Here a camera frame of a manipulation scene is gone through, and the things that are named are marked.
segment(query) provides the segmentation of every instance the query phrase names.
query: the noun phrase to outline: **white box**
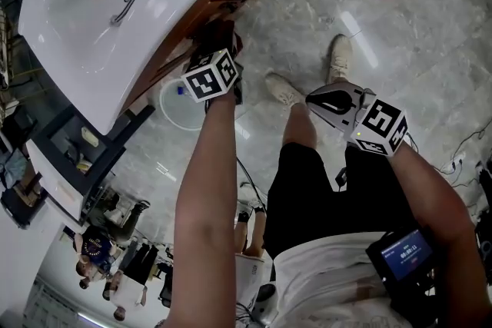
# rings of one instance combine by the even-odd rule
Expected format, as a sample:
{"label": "white box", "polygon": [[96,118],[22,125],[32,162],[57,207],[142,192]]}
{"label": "white box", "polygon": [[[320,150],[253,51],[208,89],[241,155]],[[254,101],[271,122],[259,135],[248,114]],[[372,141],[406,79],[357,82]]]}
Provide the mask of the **white box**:
{"label": "white box", "polygon": [[196,102],[226,94],[239,73],[227,49],[200,57],[190,63],[181,79]]}
{"label": "white box", "polygon": [[408,131],[404,111],[376,97],[366,110],[351,139],[363,151],[393,156]]}

